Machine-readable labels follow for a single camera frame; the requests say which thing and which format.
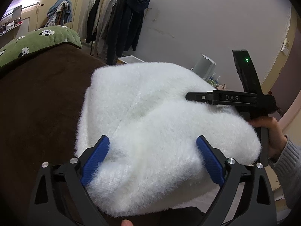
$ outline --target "brown bed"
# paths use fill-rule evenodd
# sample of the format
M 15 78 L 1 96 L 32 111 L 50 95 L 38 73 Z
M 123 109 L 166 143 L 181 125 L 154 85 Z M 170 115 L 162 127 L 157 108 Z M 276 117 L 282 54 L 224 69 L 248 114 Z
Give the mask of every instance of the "brown bed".
M 1 225 L 26 225 L 31 191 L 44 161 L 73 157 L 76 128 L 86 89 L 106 64 L 70 44 L 28 55 L 0 71 Z M 178 210 L 169 210 L 178 215 Z M 201 212 L 191 208 L 186 217 Z M 123 218 L 103 214 L 110 226 Z M 163 213 L 127 217 L 134 226 L 161 225 Z

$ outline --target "black hoodie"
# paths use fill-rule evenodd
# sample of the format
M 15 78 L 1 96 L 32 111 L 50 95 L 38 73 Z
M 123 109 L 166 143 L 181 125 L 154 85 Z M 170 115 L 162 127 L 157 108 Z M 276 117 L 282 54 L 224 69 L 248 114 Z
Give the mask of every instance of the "black hoodie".
M 88 21 L 87 21 L 87 37 L 86 37 L 86 43 L 90 43 L 92 41 L 96 40 L 96 32 L 92 34 L 94 22 L 96 19 L 96 13 L 97 13 L 97 8 L 99 5 L 100 0 L 95 0 L 95 3 L 93 7 L 91 8 L 91 11 L 88 16 Z
M 142 28 L 144 10 L 150 0 L 118 0 L 116 13 L 108 35 L 107 64 L 112 65 L 115 54 L 122 56 L 130 46 L 136 51 Z

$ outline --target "blue towel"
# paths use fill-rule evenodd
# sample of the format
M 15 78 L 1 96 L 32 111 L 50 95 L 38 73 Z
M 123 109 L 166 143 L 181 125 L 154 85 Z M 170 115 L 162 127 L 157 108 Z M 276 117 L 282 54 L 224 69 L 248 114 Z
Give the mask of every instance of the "blue towel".
M 57 2 L 49 9 L 47 13 L 47 18 L 51 18 L 56 13 L 58 6 L 63 1 L 66 1 L 68 3 L 68 9 L 65 11 L 64 14 L 64 22 L 66 24 L 72 21 L 72 2 L 70 0 L 57 0 Z

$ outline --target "white appliance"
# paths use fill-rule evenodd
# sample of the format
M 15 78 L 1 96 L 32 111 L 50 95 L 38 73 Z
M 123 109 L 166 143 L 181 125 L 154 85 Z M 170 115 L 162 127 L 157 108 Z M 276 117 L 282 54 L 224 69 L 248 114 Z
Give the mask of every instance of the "white appliance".
M 196 73 L 203 80 L 208 81 L 210 76 L 214 73 L 215 62 L 202 54 L 202 57 L 199 62 L 193 67 L 192 72 Z

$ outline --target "green bowl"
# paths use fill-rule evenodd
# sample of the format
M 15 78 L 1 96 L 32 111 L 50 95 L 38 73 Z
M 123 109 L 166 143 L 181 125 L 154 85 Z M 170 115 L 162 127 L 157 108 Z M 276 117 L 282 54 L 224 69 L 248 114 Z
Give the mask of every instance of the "green bowl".
M 216 87 L 217 86 L 217 84 L 216 84 L 216 82 L 215 81 L 213 81 L 213 80 L 208 80 L 207 81 L 211 86 L 213 86 L 213 87 Z

